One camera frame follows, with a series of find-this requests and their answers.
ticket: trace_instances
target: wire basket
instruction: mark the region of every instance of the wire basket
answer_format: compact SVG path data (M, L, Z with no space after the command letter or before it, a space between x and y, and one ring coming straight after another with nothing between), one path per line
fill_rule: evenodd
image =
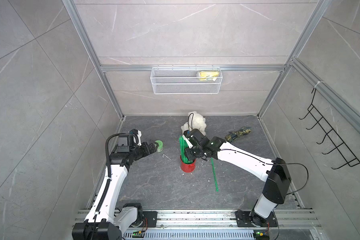
M201 78L200 71L217 71L219 75ZM219 67L154 67L151 72L155 94L219 93L222 79Z

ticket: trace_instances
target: red container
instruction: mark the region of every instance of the red container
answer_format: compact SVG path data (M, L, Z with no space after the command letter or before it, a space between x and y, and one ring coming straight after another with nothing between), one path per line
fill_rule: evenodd
M180 162L181 162L181 165L180 165L181 170L183 170L184 172L193 172L195 170L196 159L193 161L193 163L186 164L186 163L183 163L181 156L180 156Z

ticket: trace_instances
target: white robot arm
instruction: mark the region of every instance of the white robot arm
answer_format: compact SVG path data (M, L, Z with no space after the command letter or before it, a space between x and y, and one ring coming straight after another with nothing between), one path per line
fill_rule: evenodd
M108 143L119 136L114 150L109 154ZM141 204L126 204L115 218L116 201L129 168L134 161L157 151L154 142L141 142L141 132L133 129L128 134L113 134L106 140L107 167L98 196L83 223L72 230L74 240L121 239L130 225L142 224Z
M198 129L185 131L183 139L188 147L185 155L188 159L197 157L213 157L230 162L258 177L265 182L263 192L251 212L251 220L261 225L269 217L272 210L283 204L291 177L284 160L266 159L246 152L219 137L209 140Z

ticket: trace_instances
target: gray tile wall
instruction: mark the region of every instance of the gray tile wall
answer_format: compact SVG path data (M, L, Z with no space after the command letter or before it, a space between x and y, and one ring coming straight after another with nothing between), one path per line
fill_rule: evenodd
M103 65L284 64L316 2L75 1ZM255 115L278 75L224 72L219 94L155 95L149 74L107 73L124 114Z
M223 72L218 94L154 94L150 72L107 72L126 115L256 115L278 71Z
M299 59L322 81L360 112L360 1L334 0L305 45ZM264 115L270 136L281 156L301 162L310 171L308 186L299 192L306 207L312 207L330 239L360 239L360 165L345 163L334 145L307 117L312 86L292 71L284 80ZM335 131L360 159L360 134L319 94L313 102ZM338 137L330 134L335 144ZM341 148L350 161L350 152ZM296 187L303 184L299 169L292 172Z
M321 145L325 133L314 125L307 108L312 101L312 85L299 73L292 70L278 90L273 102L264 115L264 122L272 141L280 155L287 162L299 162L309 170L309 182L299 195L307 208L312 207L330 239L360 239L360 165L344 166L340 153L335 150L328 155L334 145L328 137ZM360 159L360 134L338 113L319 93L313 104L335 131L344 139L350 149ZM339 138L331 133L336 144ZM350 161L350 152L342 149ZM290 167L293 182L297 188L305 182L305 170Z
M360 1L332 1L299 59L360 113Z
M332 1L299 59L360 113L360 1ZM301 106L291 99L304 97L300 92L297 94L299 86L296 84L298 83L286 80L275 100L295 126L342 209L357 229L358 235L353 239L360 238L360 165L338 170L329 168L339 166L342 158L337 152L326 155L327 157L321 155L322 149L314 141L315 134L319 134L298 127L299 120L295 115ZM320 95L316 100L317 105L326 113L327 120L360 159L360 135ZM349 152L345 151L345 154L350 157Z
M102 64L285 63L316 1L77 0Z
M0 0L0 239L69 239L118 122L62 2Z

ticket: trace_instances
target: gray marble floor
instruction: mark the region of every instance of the gray marble floor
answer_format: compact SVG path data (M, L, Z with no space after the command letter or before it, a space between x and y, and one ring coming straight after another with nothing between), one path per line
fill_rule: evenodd
M269 230L270 239L274 240L278 234L277 229ZM311 231L308 229L280 229L277 240L312 240Z
M140 202L144 209L251 209L264 183L249 172L228 162L214 161L219 191L216 192L211 161L196 161L192 173L180 169L180 126L186 116L130 116L122 132L136 128L142 141L162 140L164 150L136 161L131 166L120 191L117 206ZM259 121L254 116L207 116L206 135L224 137L243 126L252 127L249 135L233 145L261 157L271 158L271 148ZM295 209L290 196L281 209Z

